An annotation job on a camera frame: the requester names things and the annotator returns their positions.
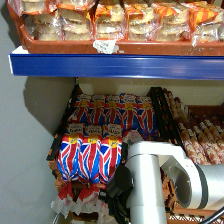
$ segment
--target white wall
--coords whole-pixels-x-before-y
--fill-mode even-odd
[[[57,192],[45,158],[74,80],[11,75],[8,54],[19,41],[4,1],[0,9],[0,223],[48,224]],[[224,102],[223,81],[80,78],[80,84],[88,94],[145,95],[162,86],[186,104]]]

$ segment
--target gray robot arm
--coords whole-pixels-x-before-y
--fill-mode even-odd
[[[173,182],[182,207],[218,210],[224,205],[224,164],[195,165],[181,147],[135,143],[128,150],[125,166],[133,178],[133,190],[126,203],[132,224],[167,223],[160,167]]]

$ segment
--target orange tray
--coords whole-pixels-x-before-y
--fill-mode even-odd
[[[39,41],[28,34],[22,17],[8,4],[9,14],[15,23],[20,42],[29,53],[35,54],[97,54],[93,41]],[[117,54],[177,55],[177,56],[224,56],[224,42],[200,43],[196,47],[190,41],[179,42],[131,42],[118,41]]]

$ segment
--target shelf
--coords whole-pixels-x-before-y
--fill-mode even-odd
[[[106,54],[9,55],[16,76],[224,80],[224,57]]]

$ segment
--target shelf price label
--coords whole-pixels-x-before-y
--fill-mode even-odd
[[[116,40],[95,40],[93,47],[97,49],[98,53],[112,54],[116,52]]]

